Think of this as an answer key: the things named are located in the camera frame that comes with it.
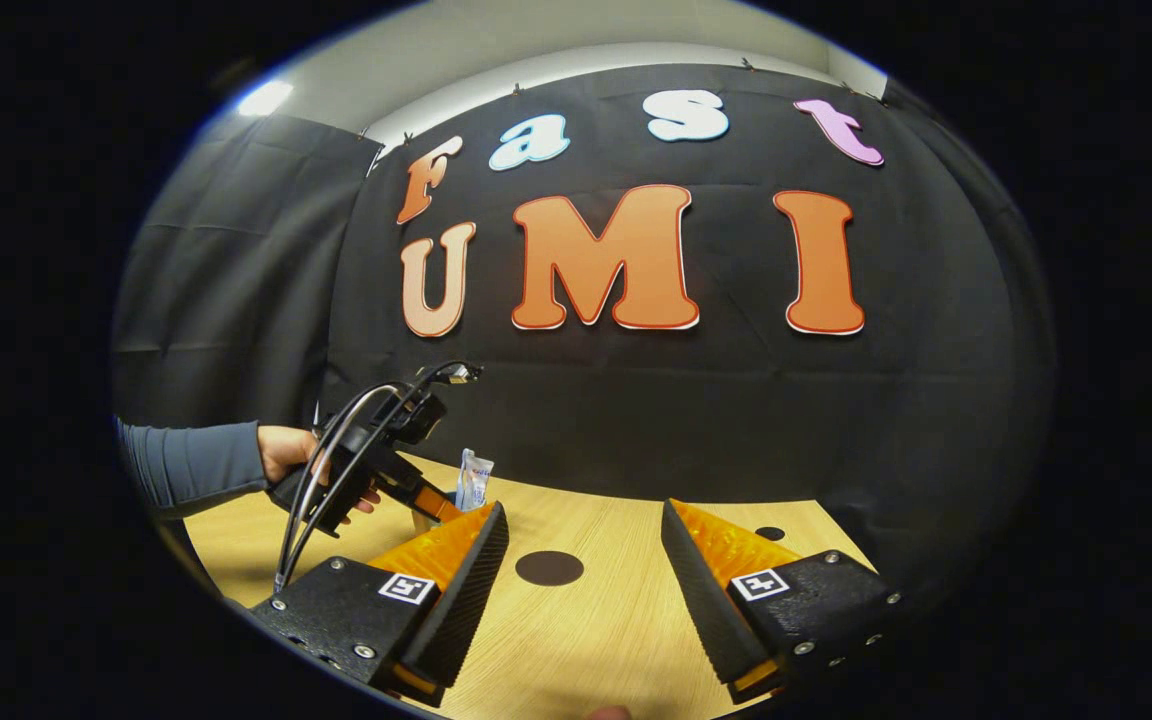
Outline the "black backdrop cloth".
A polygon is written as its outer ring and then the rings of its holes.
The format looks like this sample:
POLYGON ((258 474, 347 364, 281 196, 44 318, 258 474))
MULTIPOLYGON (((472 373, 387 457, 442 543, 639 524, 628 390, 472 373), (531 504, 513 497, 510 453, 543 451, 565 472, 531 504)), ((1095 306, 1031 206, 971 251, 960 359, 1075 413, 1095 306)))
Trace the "black backdrop cloth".
POLYGON ((453 357, 486 374, 430 457, 590 495, 813 498, 896 573, 1009 520, 1055 346, 1020 210, 940 119, 653 65, 499 97, 369 172, 324 404, 453 357))

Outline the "dark grey curtain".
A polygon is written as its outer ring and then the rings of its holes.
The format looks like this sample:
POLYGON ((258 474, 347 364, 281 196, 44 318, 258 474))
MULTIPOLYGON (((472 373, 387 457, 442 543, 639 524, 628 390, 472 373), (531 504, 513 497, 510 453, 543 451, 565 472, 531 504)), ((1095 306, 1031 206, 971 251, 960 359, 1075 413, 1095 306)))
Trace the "dark grey curtain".
POLYGON ((111 328, 114 414, 147 427, 314 411, 340 247, 380 145, 314 120, 210 120, 147 209, 111 328))

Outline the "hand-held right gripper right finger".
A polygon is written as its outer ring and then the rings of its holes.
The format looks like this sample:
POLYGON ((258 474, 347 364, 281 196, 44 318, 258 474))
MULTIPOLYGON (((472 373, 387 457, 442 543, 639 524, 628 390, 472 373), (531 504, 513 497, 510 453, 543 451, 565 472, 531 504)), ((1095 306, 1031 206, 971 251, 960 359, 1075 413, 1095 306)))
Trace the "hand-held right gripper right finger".
POLYGON ((685 611, 732 702, 804 697, 876 655, 904 594, 836 548, 801 555, 669 498, 660 541, 685 611))

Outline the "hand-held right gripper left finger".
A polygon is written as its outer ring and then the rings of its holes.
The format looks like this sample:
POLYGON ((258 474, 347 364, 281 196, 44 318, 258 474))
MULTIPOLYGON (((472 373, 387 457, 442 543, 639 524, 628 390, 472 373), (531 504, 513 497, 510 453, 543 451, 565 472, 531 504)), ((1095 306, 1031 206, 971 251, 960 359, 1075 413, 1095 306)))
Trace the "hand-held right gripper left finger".
POLYGON ((465 665, 508 543, 506 507, 492 501, 374 560, 328 559, 251 616, 328 670, 435 707, 465 665))

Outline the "wooden desktop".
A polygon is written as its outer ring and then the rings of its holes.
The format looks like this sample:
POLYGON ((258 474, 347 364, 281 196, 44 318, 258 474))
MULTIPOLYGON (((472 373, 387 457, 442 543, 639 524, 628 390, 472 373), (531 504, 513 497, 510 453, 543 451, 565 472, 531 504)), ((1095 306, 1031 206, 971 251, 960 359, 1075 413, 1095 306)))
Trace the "wooden desktop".
MULTIPOLYGON (((509 544, 457 683, 438 714, 453 720, 581 720, 623 705, 634 720, 710 720, 733 705, 685 611, 660 541, 659 500, 585 495, 493 473, 488 500, 503 503, 509 544), (579 560, 579 578, 536 585, 516 571, 535 552, 579 560)), ((876 569, 814 500, 708 503, 718 518, 783 530, 799 555, 841 550, 876 569)), ((410 510, 384 498, 353 511, 333 539, 314 532, 296 577, 329 556, 367 561, 417 535, 410 510)), ((250 607, 270 597, 285 515, 253 493, 184 520, 200 564, 225 597, 250 607)))

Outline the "ceiling light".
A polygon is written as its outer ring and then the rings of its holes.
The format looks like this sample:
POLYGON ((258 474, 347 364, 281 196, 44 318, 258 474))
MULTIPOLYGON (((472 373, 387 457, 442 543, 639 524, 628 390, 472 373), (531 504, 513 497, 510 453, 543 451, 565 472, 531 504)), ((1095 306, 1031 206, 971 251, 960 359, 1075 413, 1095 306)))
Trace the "ceiling light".
POLYGON ((270 79, 259 88, 252 88, 234 106, 234 113, 241 118, 270 118, 275 109, 291 97, 294 86, 283 79, 270 79))

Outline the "dark brown round coaster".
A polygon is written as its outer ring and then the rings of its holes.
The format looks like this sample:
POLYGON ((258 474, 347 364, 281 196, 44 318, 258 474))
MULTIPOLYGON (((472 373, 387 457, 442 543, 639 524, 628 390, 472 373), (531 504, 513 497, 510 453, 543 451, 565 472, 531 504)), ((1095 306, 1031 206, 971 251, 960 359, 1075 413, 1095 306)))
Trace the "dark brown round coaster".
POLYGON ((585 564, 573 553, 543 550, 520 558, 515 562, 520 579, 540 588, 562 588, 573 584, 585 574, 585 564))

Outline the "white toothpaste tube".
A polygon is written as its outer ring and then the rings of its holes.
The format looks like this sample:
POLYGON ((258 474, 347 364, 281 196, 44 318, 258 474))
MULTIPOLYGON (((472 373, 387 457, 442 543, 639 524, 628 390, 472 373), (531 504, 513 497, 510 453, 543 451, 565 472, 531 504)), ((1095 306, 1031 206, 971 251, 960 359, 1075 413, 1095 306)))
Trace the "white toothpaste tube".
POLYGON ((461 455, 454 503, 460 511, 473 511, 486 503, 486 488, 495 467, 495 462, 475 454, 465 448, 461 455))

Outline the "light blue cup wooden handle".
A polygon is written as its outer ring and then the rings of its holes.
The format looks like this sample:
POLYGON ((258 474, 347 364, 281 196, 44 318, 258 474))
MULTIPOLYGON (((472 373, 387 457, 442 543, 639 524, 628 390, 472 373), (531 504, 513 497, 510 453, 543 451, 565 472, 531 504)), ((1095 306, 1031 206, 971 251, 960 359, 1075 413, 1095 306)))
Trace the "light blue cup wooden handle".
POLYGON ((419 535, 467 514, 452 497, 435 487, 420 488, 411 505, 411 511, 414 528, 419 535))

